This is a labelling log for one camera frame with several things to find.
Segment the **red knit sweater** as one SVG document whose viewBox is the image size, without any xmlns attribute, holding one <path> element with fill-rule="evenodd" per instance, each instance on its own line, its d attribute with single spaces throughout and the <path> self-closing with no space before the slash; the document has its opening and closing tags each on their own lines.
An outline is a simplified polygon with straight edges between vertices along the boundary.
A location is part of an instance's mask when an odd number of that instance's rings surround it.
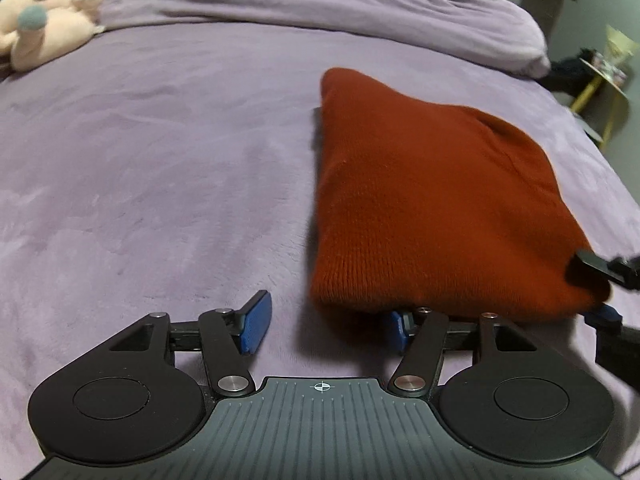
<svg viewBox="0 0 640 480">
<path fill-rule="evenodd" d="M 321 81 L 314 306 L 332 321 L 425 308 L 549 323 L 604 304 L 544 150 L 473 107 L 334 67 Z"/>
</svg>

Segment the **black clothing heap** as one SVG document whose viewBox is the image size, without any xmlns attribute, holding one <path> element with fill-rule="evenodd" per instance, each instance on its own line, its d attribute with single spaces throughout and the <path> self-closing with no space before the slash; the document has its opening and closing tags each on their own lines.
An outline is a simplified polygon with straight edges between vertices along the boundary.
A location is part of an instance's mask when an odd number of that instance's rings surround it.
<svg viewBox="0 0 640 480">
<path fill-rule="evenodd" d="M 551 63 L 550 72 L 538 84 L 551 92 L 563 92 L 577 98 L 592 81 L 592 71 L 586 63 L 592 61 L 595 50 L 582 49 L 578 55 Z"/>
</svg>

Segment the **yellow legged side table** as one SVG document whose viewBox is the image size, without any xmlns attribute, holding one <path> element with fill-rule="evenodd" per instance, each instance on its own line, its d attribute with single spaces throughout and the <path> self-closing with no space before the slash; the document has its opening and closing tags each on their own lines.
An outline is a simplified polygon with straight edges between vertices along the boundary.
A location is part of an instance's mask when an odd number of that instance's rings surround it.
<svg viewBox="0 0 640 480">
<path fill-rule="evenodd" d="M 582 58 L 580 59 L 580 62 L 587 70 L 589 70 L 591 80 L 589 81 L 589 84 L 585 86 L 585 89 L 579 93 L 579 96 L 574 99 L 572 104 L 570 104 L 570 111 L 582 122 L 584 126 L 586 126 L 587 123 L 585 119 L 582 118 L 582 111 L 588 106 L 596 93 L 602 88 L 607 88 L 608 91 L 613 92 L 603 130 L 601 132 L 597 132 L 591 128 L 586 130 L 590 139 L 597 145 L 599 151 L 603 153 L 612 140 L 618 115 L 620 114 L 623 104 L 628 101 L 628 98 L 626 93 L 623 92 L 623 89 L 616 84 L 614 73 L 611 72 L 608 74 L 603 71 L 603 64 L 600 66 L 594 66 Z"/>
</svg>

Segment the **white bouquet on table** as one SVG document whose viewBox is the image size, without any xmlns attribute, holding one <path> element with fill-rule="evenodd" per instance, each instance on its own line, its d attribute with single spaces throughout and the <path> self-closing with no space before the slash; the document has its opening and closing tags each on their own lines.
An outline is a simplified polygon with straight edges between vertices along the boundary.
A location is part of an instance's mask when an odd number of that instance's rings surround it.
<svg viewBox="0 0 640 480">
<path fill-rule="evenodd" d="M 618 70 L 622 70 L 639 49 L 637 41 L 629 38 L 611 25 L 605 26 L 605 45 L 603 50 L 604 72 L 613 79 Z"/>
</svg>

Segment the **purple bed sheet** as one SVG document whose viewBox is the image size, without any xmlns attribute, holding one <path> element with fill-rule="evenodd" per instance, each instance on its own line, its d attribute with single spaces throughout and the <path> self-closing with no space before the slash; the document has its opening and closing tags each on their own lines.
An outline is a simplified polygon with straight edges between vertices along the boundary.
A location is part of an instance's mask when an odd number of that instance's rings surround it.
<svg viewBox="0 0 640 480">
<path fill-rule="evenodd" d="M 639 250 L 639 208 L 536 82 L 399 42 L 250 23 L 136 27 L 1 85 L 1 474 L 41 460 L 32 390 L 150 312 L 176 321 L 273 296 L 266 376 L 387 377 L 307 301 L 320 79 L 348 67 L 472 106 L 547 152 L 600 255 Z"/>
</svg>

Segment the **pink plush toy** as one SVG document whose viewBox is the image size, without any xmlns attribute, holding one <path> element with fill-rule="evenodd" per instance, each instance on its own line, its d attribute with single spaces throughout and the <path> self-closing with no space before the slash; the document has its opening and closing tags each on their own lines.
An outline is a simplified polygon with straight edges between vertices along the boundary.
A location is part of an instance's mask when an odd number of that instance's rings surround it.
<svg viewBox="0 0 640 480">
<path fill-rule="evenodd" d="M 1 0 L 1 55 L 26 73 L 84 46 L 104 31 L 104 0 Z"/>
</svg>

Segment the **purple rumpled blanket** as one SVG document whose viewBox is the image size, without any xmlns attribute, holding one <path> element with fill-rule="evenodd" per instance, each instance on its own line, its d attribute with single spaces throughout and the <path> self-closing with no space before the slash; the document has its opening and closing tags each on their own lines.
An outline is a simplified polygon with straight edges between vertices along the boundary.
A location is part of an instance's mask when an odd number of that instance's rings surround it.
<svg viewBox="0 0 640 480">
<path fill-rule="evenodd" d="M 105 0 L 109 30 L 247 22 L 392 40 L 539 79 L 550 70 L 544 33 L 509 0 Z"/>
</svg>

